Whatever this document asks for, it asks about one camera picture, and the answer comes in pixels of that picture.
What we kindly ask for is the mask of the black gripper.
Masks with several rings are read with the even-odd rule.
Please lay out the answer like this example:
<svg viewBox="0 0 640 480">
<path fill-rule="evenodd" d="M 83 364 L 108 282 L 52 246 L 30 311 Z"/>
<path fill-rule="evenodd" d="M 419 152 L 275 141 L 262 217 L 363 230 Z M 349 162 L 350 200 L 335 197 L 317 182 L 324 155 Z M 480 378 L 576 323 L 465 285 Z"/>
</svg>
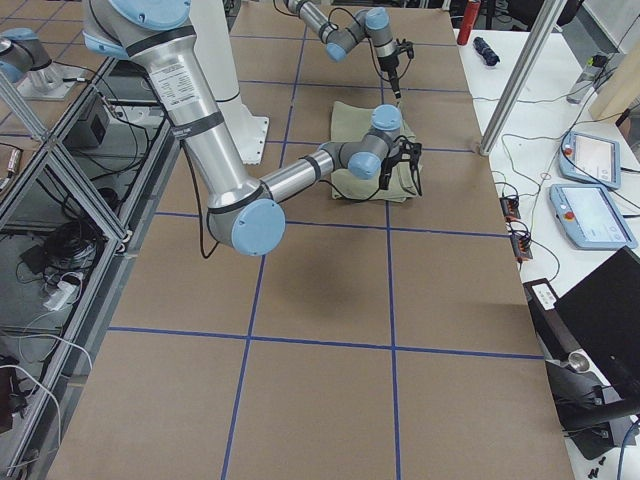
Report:
<svg viewBox="0 0 640 480">
<path fill-rule="evenodd" d="M 414 43 L 412 41 L 403 39 L 398 42 L 396 39 L 391 39 L 384 45 L 375 46 L 375 55 L 382 78 L 391 85 L 397 101 L 400 101 L 402 98 L 399 81 L 403 74 L 399 74 L 397 71 L 400 65 L 399 58 L 402 54 L 406 54 L 409 61 L 413 60 L 415 53 Z"/>
<path fill-rule="evenodd" d="M 420 158 L 422 144 L 407 137 L 398 138 L 398 151 L 382 161 L 379 175 L 379 189 L 387 191 L 393 180 L 408 196 L 422 196 Z"/>
</svg>

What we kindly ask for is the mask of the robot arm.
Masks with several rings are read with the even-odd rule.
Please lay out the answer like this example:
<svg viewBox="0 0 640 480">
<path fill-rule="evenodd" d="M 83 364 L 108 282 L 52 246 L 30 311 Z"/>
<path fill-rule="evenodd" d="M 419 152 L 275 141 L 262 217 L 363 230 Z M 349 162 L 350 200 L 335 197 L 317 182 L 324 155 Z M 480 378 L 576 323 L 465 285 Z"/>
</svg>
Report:
<svg viewBox="0 0 640 480">
<path fill-rule="evenodd" d="M 332 21 L 331 13 L 323 13 L 312 1 L 292 0 L 283 4 L 290 15 L 302 20 L 317 35 L 334 62 L 341 62 L 358 45 L 367 41 L 379 77 L 389 84 L 396 101 L 401 101 L 400 80 L 414 59 L 414 45 L 409 40 L 399 40 L 394 36 L 389 13 L 384 7 L 356 13 L 346 10 L 351 22 L 341 27 Z"/>
<path fill-rule="evenodd" d="M 225 9 L 219 1 L 87 1 L 86 47 L 142 67 L 166 111 L 174 137 L 209 197 L 201 225 L 219 243 L 262 256 L 286 228 L 281 204 L 334 171 L 345 169 L 386 188 L 394 167 L 416 167 L 419 144 L 401 132 L 394 105 L 377 107 L 369 129 L 355 142 L 328 142 L 262 178 L 242 160 L 265 122 L 239 99 Z"/>
</svg>

